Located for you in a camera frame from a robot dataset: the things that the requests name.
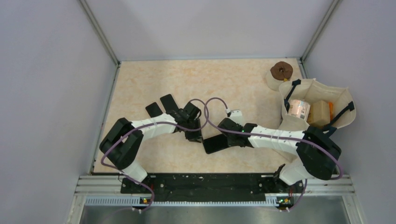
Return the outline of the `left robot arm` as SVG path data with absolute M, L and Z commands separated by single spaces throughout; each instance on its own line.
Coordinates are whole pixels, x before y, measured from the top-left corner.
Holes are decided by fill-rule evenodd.
M 162 134 L 184 132 L 188 141 L 202 142 L 201 110 L 191 102 L 178 108 L 174 100 L 163 101 L 163 112 L 158 103 L 146 106 L 150 118 L 139 121 L 118 119 L 99 145 L 113 166 L 131 177 L 132 187 L 139 193 L 149 189 L 147 171 L 136 159 L 140 145 Z

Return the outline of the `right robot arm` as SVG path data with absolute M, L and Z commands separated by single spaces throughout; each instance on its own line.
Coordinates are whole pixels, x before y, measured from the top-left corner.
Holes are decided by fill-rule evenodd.
M 333 179 L 341 149 L 319 128 L 310 126 L 306 130 L 286 131 L 243 124 L 242 118 L 241 111 L 227 110 L 227 117 L 217 125 L 230 147 L 270 148 L 295 157 L 276 171 L 277 191 L 287 192 L 296 182 L 313 177 Z

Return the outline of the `blue-edged black phone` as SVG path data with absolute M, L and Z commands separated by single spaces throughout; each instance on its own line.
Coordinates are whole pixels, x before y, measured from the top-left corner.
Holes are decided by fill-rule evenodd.
M 230 147 L 227 137 L 223 134 L 204 139 L 203 146 L 206 154 L 213 154 Z

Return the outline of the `white-edged black phone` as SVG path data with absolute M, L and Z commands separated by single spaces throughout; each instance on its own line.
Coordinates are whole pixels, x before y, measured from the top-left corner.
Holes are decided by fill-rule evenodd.
M 157 102 L 153 102 L 145 107 L 146 112 L 150 118 L 154 118 L 163 114 Z

